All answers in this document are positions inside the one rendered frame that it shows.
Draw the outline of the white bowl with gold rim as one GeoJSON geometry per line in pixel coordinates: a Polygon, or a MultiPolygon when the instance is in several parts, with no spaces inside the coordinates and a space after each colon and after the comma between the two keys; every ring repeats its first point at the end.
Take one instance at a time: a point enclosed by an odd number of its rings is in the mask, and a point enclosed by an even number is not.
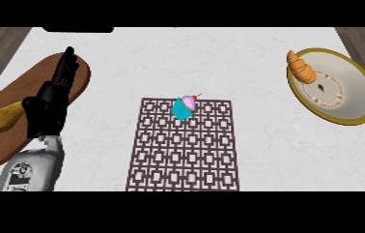
{"type": "Polygon", "coordinates": [[[305,84],[295,78],[287,63],[287,80],[299,102],[339,125],[365,124],[365,69],[327,48],[308,48],[295,54],[317,72],[317,80],[305,84]]]}

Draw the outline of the golden croissant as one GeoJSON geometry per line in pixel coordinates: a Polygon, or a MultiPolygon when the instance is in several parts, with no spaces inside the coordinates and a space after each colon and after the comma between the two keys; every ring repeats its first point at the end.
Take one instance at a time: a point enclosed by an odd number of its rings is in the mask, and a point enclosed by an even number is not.
{"type": "Polygon", "coordinates": [[[305,84],[311,84],[317,80],[317,72],[292,50],[287,54],[287,63],[296,80],[305,84]]]}

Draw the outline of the yellow banana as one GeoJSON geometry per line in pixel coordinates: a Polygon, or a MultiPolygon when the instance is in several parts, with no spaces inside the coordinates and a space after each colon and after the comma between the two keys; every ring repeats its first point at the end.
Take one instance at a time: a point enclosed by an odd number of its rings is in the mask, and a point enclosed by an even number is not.
{"type": "Polygon", "coordinates": [[[0,132],[8,131],[24,116],[24,106],[21,102],[0,108],[0,132]]]}

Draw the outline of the brown patterned placemat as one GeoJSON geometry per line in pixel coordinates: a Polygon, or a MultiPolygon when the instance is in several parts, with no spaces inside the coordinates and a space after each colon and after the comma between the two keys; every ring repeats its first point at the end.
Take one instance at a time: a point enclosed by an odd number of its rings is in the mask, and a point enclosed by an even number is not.
{"type": "Polygon", "coordinates": [[[126,189],[237,191],[233,104],[198,100],[184,120],[174,105],[174,99],[142,100],[126,189]]]}

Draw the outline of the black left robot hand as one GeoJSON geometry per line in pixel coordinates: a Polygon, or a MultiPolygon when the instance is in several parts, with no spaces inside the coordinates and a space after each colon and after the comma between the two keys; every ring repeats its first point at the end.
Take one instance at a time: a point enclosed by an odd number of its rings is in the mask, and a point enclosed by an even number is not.
{"type": "Polygon", "coordinates": [[[37,95],[23,100],[28,138],[61,134],[68,116],[70,89],[78,67],[74,48],[70,46],[52,79],[43,83],[37,95]]]}

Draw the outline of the cupcake with teal wrapper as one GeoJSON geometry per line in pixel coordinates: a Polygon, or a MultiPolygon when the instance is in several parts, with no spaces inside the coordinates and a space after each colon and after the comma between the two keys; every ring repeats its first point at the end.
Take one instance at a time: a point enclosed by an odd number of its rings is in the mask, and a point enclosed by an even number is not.
{"type": "Polygon", "coordinates": [[[196,101],[201,95],[179,98],[171,107],[171,113],[180,121],[187,120],[196,112],[196,101]]]}

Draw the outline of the brown wooden cutting board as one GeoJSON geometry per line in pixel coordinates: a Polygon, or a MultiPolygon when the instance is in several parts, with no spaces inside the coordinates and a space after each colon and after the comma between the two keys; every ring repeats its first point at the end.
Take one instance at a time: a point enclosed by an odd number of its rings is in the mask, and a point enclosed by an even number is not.
{"type": "MultiPolygon", "coordinates": [[[[46,57],[0,90],[0,108],[37,94],[43,83],[52,79],[61,58],[62,53],[46,57]]],[[[92,76],[89,64],[81,57],[77,57],[77,63],[80,67],[75,72],[68,103],[73,103],[83,94],[92,76]]],[[[27,137],[27,119],[23,116],[15,126],[8,131],[0,132],[0,165],[23,150],[30,141],[31,138],[27,137]]]]}

